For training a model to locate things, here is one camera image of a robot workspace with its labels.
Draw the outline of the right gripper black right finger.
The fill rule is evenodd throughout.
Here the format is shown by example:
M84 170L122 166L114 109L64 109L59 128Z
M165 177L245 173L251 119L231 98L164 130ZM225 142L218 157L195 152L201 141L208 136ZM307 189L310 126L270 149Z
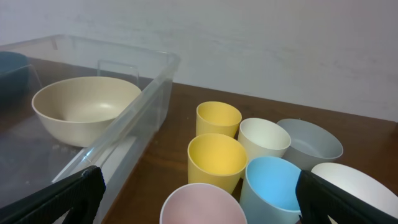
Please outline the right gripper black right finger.
M397 224L397 218L307 170L301 171L295 193L302 224Z

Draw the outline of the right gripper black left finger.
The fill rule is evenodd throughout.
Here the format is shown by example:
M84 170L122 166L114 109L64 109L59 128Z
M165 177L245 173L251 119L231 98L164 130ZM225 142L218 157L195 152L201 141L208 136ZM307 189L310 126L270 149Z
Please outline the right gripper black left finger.
M1 209L1 223L93 223L106 190L100 167L89 166Z

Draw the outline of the light blue cup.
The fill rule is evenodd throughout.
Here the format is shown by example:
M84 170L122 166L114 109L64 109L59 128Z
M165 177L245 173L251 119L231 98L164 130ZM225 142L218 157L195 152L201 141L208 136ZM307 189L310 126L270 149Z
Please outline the light blue cup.
M265 156L246 166L239 204L250 224L295 224L301 214L295 193L301 169Z

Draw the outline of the cream bowl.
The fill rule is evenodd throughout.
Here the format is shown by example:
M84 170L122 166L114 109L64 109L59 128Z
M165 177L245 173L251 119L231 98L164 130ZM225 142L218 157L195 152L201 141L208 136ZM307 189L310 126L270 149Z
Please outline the cream bowl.
M111 77L78 77L50 84L32 98L44 128L62 143L87 147L141 94Z

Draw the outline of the pink cup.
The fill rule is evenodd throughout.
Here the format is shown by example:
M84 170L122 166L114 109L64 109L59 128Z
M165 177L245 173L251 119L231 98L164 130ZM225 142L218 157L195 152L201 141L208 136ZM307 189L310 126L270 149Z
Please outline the pink cup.
M161 224L247 224L237 200L227 191L204 183L183 185L165 200Z

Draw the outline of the blue bowl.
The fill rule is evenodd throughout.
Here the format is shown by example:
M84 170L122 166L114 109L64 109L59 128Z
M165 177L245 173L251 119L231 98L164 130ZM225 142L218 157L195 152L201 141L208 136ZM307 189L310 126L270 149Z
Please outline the blue bowl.
M1 99L22 94L29 82L29 61L25 55L1 52Z

